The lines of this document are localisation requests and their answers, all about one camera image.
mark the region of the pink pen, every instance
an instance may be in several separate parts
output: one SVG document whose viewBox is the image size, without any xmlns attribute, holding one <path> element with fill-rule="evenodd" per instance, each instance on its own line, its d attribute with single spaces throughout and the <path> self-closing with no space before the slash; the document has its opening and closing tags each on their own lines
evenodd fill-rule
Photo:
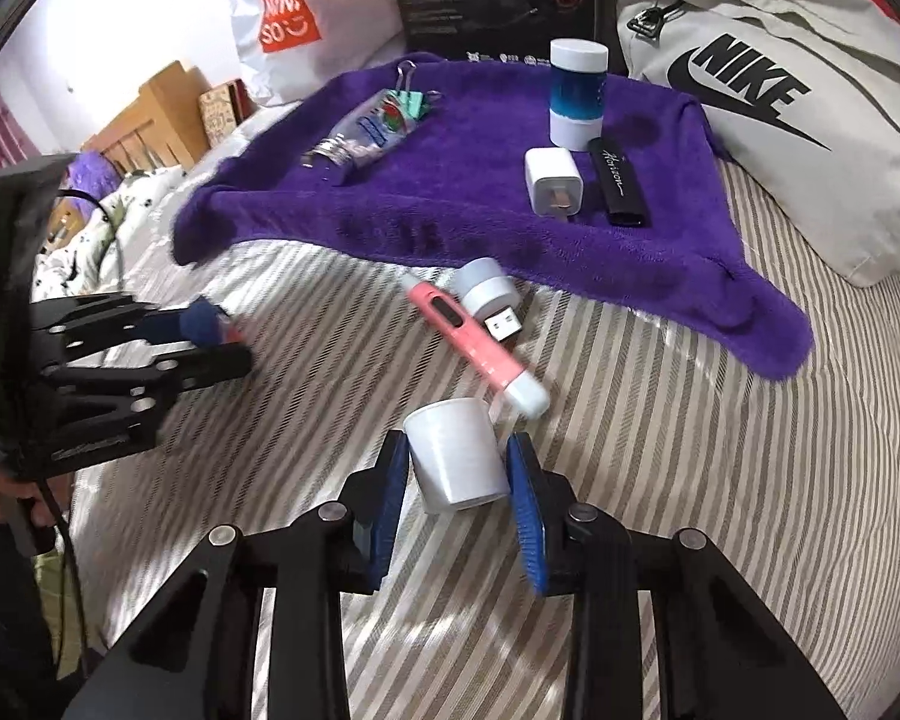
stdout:
<svg viewBox="0 0 900 720">
<path fill-rule="evenodd" d="M 422 281 L 405 271 L 400 283 L 407 298 L 427 317 L 453 348 L 474 365 L 495 391 L 530 419 L 550 408 L 550 396 L 528 370 L 514 360 L 503 346 L 480 327 L 476 319 L 450 295 L 429 281 Z"/>
</svg>

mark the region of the human hand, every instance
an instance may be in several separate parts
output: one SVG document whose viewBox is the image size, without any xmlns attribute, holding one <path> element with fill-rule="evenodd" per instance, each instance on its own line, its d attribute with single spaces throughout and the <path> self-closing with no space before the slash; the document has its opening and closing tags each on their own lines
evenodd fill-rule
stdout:
<svg viewBox="0 0 900 720">
<path fill-rule="evenodd" d="M 47 480 L 50 491 L 56 502 L 60 504 L 60 508 L 64 509 L 70 502 L 70 488 L 73 480 L 73 474 L 66 474 Z M 0 498 L 2 495 L 8 495 L 11 498 L 20 499 L 36 499 L 37 504 L 31 509 L 31 520 L 38 528 L 46 528 L 53 525 L 53 514 L 50 514 L 50 508 L 40 495 L 40 490 L 34 482 L 15 482 L 0 471 Z M 4 522 L 4 512 L 0 503 L 0 522 Z"/>
</svg>

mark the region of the purple plush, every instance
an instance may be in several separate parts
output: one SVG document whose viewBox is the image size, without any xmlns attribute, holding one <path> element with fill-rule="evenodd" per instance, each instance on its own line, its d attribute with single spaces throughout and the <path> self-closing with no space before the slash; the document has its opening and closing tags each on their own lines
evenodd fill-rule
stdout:
<svg viewBox="0 0 900 720">
<path fill-rule="evenodd" d="M 70 162 L 67 169 L 67 187 L 85 191 L 90 196 L 103 200 L 108 194 L 120 188 L 120 176 L 111 163 L 98 151 L 84 151 Z M 93 214 L 94 204 L 79 197 L 72 197 L 84 220 Z"/>
<path fill-rule="evenodd" d="M 408 266 L 490 256 L 530 281 L 675 319 L 770 379 L 797 371 L 809 322 L 746 265 L 694 98 L 607 79 L 605 126 L 634 164 L 653 226 L 610 226 L 592 185 L 562 223 L 533 213 L 524 179 L 527 149 L 549 146 L 548 71 L 413 59 L 415 88 L 444 97 L 405 143 L 343 187 L 301 167 L 335 122 L 394 85 L 395 64 L 337 77 L 194 192 L 175 220 L 176 261 L 274 238 Z M 589 157 L 576 159 L 592 184 Z"/>
</svg>

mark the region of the nike swoosh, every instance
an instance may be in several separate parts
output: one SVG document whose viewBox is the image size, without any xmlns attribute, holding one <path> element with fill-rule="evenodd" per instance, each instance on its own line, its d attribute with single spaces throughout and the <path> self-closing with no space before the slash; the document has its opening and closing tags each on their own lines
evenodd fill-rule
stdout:
<svg viewBox="0 0 900 720">
<path fill-rule="evenodd" d="M 667 71 L 667 80 L 673 89 L 677 89 L 679 92 L 686 92 L 688 95 L 693 95 L 704 105 L 711 105 L 714 108 L 721 108 L 722 110 L 730 111 L 730 113 L 735 113 L 739 116 L 746 116 L 748 119 L 754 119 L 756 122 L 770 124 L 771 127 L 782 129 L 784 132 L 789 132 L 791 135 L 797 135 L 797 137 L 804 138 L 804 140 L 810 141 L 810 143 L 816 143 L 820 148 L 826 148 L 827 151 L 830 151 L 827 146 L 823 146 L 823 143 L 797 129 L 797 127 L 791 127 L 789 124 L 786 124 L 786 122 L 780 122 L 779 119 L 766 116 L 754 105 L 750 105 L 744 100 L 737 100 L 737 98 L 732 97 L 731 95 L 725 95 L 722 92 L 718 92 L 716 89 L 711 89 L 709 86 L 701 84 L 700 81 L 694 79 L 690 74 L 690 57 L 697 50 L 698 49 L 691 49 L 685 55 L 677 57 L 670 66 L 670 69 Z"/>
</svg>

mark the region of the blue rubber tip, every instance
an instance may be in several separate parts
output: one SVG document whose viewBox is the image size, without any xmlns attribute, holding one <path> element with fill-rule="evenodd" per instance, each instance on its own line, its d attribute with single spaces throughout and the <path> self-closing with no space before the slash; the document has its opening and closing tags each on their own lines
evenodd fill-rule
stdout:
<svg viewBox="0 0 900 720">
<path fill-rule="evenodd" d="M 389 564 L 394 556 L 396 529 L 400 524 L 400 509 L 403 507 L 403 495 L 407 489 L 407 476 L 410 473 L 410 442 L 400 435 L 392 455 L 391 463 L 386 470 L 384 499 L 373 522 L 370 533 L 370 561 L 367 565 L 367 576 L 375 589 L 380 589 L 384 576 L 389 572 Z"/>
<path fill-rule="evenodd" d="M 200 296 L 180 312 L 180 335 L 194 346 L 219 346 L 223 343 L 223 319 L 223 310 Z"/>
<path fill-rule="evenodd" d="M 547 554 L 543 518 L 530 483 L 523 446 L 517 436 L 506 442 L 506 478 L 511 486 L 511 504 L 514 507 L 516 535 L 520 542 L 520 555 L 527 571 L 527 579 L 540 595 L 547 592 Z"/>
</svg>

